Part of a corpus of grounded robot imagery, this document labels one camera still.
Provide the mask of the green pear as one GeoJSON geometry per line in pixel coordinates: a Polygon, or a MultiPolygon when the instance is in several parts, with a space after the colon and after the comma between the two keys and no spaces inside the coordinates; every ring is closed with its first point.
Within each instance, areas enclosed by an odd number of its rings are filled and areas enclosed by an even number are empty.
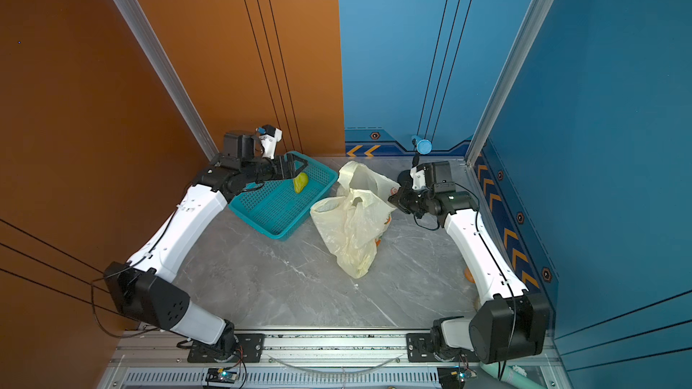
{"type": "Polygon", "coordinates": [[[295,178],[293,178],[293,187],[296,194],[301,194],[307,187],[309,183],[309,177],[306,172],[299,173],[295,178]]]}

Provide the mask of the yellow printed plastic bag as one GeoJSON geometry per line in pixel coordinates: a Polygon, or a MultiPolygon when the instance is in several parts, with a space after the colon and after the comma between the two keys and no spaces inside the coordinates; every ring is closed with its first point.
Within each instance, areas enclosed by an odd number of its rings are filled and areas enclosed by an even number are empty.
{"type": "Polygon", "coordinates": [[[395,207],[389,198],[399,185],[366,165],[350,161],[339,170],[337,195],[310,209],[324,245],[351,278],[364,277],[371,268],[395,207]]]}

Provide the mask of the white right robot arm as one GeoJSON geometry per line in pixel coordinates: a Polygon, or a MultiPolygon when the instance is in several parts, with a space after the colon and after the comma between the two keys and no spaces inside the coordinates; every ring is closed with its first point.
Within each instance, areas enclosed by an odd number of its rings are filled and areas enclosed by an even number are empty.
{"type": "Polygon", "coordinates": [[[402,171],[396,181],[399,189],[389,203],[416,219],[434,216],[461,251],[479,293],[474,316],[434,322],[434,355],[447,361],[470,353],[493,364],[541,354],[551,306],[510,268],[488,234],[479,198],[453,180],[450,163],[419,164],[402,171]]]}

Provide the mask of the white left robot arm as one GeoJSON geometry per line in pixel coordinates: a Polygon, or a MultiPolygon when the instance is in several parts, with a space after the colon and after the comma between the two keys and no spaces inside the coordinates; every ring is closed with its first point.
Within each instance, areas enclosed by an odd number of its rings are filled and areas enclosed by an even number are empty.
{"type": "Polygon", "coordinates": [[[126,263],[114,262],[104,271],[118,313],[194,340],[222,356],[235,351],[234,325],[195,304],[173,281],[209,223],[234,198],[268,182],[297,178],[307,168],[307,159],[299,154],[277,154],[281,139],[281,130],[269,125],[252,134],[223,137],[223,149],[192,180],[158,232],[126,263]]]}

